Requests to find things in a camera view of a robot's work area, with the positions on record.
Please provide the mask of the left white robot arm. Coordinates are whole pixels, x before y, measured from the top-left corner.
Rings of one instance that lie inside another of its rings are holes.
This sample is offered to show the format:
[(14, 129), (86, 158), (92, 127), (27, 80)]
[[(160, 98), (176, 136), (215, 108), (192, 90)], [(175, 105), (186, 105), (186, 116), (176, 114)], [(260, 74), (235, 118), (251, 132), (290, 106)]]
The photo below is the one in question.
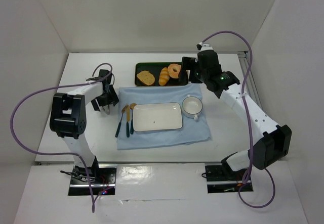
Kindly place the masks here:
[(100, 170), (96, 156), (91, 152), (85, 137), (87, 126), (86, 105), (95, 111), (109, 114), (110, 106), (119, 102), (111, 85), (112, 73), (101, 69), (97, 77), (87, 79), (87, 83), (68, 93), (53, 96), (50, 129), (62, 138), (74, 158), (74, 172), (78, 175), (99, 177)]

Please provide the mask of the silver metal tongs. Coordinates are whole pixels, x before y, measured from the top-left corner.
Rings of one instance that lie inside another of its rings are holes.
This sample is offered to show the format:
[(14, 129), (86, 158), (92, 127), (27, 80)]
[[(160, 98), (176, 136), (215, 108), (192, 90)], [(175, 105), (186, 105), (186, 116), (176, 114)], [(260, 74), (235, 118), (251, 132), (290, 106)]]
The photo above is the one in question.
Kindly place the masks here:
[(107, 115), (110, 114), (110, 106), (109, 106), (109, 105), (102, 106), (102, 110), (103, 110)]

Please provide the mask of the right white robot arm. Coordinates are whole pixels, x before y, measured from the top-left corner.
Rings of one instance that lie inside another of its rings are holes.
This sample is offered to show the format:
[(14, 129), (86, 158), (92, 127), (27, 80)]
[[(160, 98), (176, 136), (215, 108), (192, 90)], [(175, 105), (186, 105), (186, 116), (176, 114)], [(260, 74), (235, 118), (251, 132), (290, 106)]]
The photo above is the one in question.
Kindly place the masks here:
[(245, 92), (239, 79), (232, 72), (222, 70), (213, 49), (199, 51), (196, 58), (183, 57), (179, 77), (183, 76), (188, 76), (190, 82), (204, 83), (248, 125), (250, 148), (225, 157), (222, 166), (226, 172), (251, 166), (264, 170), (288, 154), (291, 129), (268, 117)]

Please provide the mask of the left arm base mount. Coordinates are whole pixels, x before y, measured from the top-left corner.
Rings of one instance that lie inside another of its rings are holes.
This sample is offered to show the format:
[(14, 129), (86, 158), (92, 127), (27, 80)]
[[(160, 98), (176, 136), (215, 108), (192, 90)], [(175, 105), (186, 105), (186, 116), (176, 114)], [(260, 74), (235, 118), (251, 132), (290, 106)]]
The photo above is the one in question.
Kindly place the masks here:
[[(93, 195), (115, 195), (116, 167), (100, 168), (99, 175), (90, 174)], [(85, 173), (76, 169), (72, 171), (61, 170), (60, 173), (70, 177), (68, 196), (89, 196), (89, 184)]]

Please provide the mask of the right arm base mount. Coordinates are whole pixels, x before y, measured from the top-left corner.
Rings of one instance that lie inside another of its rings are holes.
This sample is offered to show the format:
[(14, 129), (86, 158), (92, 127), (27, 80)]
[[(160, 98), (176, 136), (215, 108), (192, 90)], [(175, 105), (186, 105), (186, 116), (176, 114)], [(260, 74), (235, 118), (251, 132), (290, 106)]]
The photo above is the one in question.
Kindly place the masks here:
[(247, 169), (226, 173), (221, 165), (206, 165), (201, 177), (207, 181), (207, 191), (213, 193), (234, 193), (242, 187), (243, 192), (252, 192), (252, 182), (243, 184), (242, 177)]

